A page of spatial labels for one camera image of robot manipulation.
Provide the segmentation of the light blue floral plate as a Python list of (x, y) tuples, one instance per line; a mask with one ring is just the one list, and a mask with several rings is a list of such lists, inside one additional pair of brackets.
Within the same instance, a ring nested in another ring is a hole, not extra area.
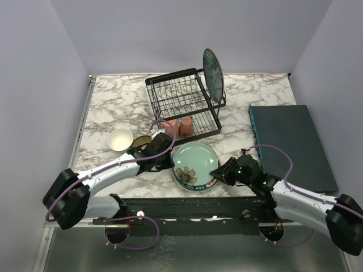
[(173, 174), (187, 185), (204, 185), (214, 179), (209, 172), (220, 167), (217, 154), (207, 144), (189, 142), (181, 145), (172, 158)]

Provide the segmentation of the plain pink mug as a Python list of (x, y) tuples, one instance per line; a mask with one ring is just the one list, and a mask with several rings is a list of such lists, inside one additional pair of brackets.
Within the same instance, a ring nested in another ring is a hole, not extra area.
[(179, 124), (176, 119), (168, 120), (167, 122), (162, 122), (162, 129), (165, 130), (166, 134), (170, 138), (177, 138), (179, 136)]

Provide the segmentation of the pink printed coffee mug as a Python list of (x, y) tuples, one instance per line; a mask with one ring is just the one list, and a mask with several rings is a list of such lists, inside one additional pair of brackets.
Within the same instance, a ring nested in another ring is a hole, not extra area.
[(193, 133), (193, 119), (192, 116), (187, 116), (181, 119), (179, 125), (179, 134), (185, 137), (191, 136)]

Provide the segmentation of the black wire dish rack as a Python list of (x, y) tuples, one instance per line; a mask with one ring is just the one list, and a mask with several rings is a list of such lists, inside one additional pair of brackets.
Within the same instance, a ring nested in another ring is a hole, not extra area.
[(191, 116), (193, 132), (178, 136), (175, 146), (217, 135), (222, 126), (220, 108), (226, 105), (226, 95), (215, 102), (206, 86), (203, 69), (190, 68), (149, 77), (145, 80), (155, 119), (176, 120)]

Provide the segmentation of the blue ceramic plate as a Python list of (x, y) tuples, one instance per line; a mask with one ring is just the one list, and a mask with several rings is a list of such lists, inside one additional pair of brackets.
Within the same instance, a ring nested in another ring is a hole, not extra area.
[(203, 72), (210, 97), (220, 103), (224, 92), (224, 79), (220, 62), (214, 52), (206, 48), (203, 53)]

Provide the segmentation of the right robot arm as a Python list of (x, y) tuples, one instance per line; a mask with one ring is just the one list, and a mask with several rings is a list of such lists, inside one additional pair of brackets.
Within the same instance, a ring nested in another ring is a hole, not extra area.
[(325, 234), (342, 251), (362, 252), (362, 208), (349, 195), (322, 195), (263, 172), (251, 155), (230, 158), (210, 174), (218, 181), (248, 186), (262, 199), (261, 216), (268, 222), (291, 220)]

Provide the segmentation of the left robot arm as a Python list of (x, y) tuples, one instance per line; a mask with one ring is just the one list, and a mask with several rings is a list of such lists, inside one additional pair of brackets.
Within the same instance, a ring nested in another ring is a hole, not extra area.
[(108, 218), (114, 224), (121, 223), (126, 216), (123, 200), (115, 193), (106, 197), (98, 197), (97, 193), (123, 179), (172, 168), (170, 152), (174, 142), (160, 132), (145, 148), (131, 148), (100, 167), (78, 173), (70, 168), (63, 170), (43, 198), (48, 210), (45, 220), (56, 222), (62, 230), (87, 218)]

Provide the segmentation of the dark bowl cream inside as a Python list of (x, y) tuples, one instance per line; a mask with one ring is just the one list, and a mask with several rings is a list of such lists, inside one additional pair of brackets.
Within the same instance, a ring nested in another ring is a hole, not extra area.
[(132, 147), (132, 148), (140, 147), (141, 149), (144, 149), (144, 148), (146, 147), (146, 145), (147, 145), (148, 143), (150, 143), (150, 142), (151, 142), (151, 136), (149, 136), (149, 135), (142, 135), (142, 136), (140, 136), (140, 137), (137, 137), (137, 138), (133, 141), (133, 143), (132, 143), (131, 147)]

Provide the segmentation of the white plate lettered rim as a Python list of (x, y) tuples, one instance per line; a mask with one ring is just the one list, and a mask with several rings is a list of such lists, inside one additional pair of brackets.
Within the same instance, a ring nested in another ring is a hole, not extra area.
[(185, 190), (190, 191), (190, 192), (205, 192), (210, 190), (211, 188), (215, 187), (218, 183), (218, 181), (216, 179), (212, 179), (210, 180), (207, 184), (204, 185), (187, 185), (183, 182), (181, 182), (177, 176), (175, 174), (174, 175), (174, 179), (175, 181)]

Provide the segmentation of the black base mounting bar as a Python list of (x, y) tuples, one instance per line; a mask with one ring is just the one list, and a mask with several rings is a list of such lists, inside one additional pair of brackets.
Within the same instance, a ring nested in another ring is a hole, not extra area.
[(278, 216), (258, 197), (125, 198), (120, 216), (131, 215), (131, 234), (151, 236), (155, 225), (138, 219), (142, 211), (156, 221), (161, 235), (259, 235), (260, 226), (274, 226)]

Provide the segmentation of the white small bowl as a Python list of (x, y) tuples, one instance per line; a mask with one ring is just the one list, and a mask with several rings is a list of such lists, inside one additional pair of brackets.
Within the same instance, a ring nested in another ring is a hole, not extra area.
[(116, 152), (127, 150), (133, 143), (133, 133), (128, 129), (116, 129), (107, 139), (108, 147)]

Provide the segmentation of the blue network switch box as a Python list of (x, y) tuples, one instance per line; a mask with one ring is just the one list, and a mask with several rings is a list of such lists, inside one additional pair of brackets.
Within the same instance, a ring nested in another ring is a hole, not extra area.
[(306, 105), (250, 106), (264, 172), (306, 190), (334, 194), (338, 185)]

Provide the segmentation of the left aluminium rail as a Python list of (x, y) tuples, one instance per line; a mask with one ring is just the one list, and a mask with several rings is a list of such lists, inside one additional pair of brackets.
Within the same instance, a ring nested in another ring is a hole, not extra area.
[(72, 149), (72, 152), (71, 152), (71, 155), (70, 155), (70, 160), (69, 160), (69, 163), (68, 163), (68, 166), (67, 166), (67, 168), (70, 168), (72, 170), (75, 170), (75, 166), (77, 164), (79, 148), (80, 148), (81, 141), (82, 141), (82, 136), (83, 136), (83, 130), (85, 128), (85, 123), (86, 123), (86, 120), (87, 120), (87, 115), (88, 115), (88, 111), (89, 111), (89, 108), (90, 108), (92, 95), (93, 95), (93, 92), (94, 92), (94, 86), (95, 86), (96, 79), (97, 79), (96, 75), (89, 75), (89, 77), (90, 77), (90, 82), (89, 82), (89, 85), (88, 85), (86, 101), (85, 101), (85, 104), (84, 104), (84, 107), (83, 107), (81, 119), (80, 119), (80, 122), (79, 122), (76, 137), (75, 137), (75, 142), (74, 142), (73, 149)]

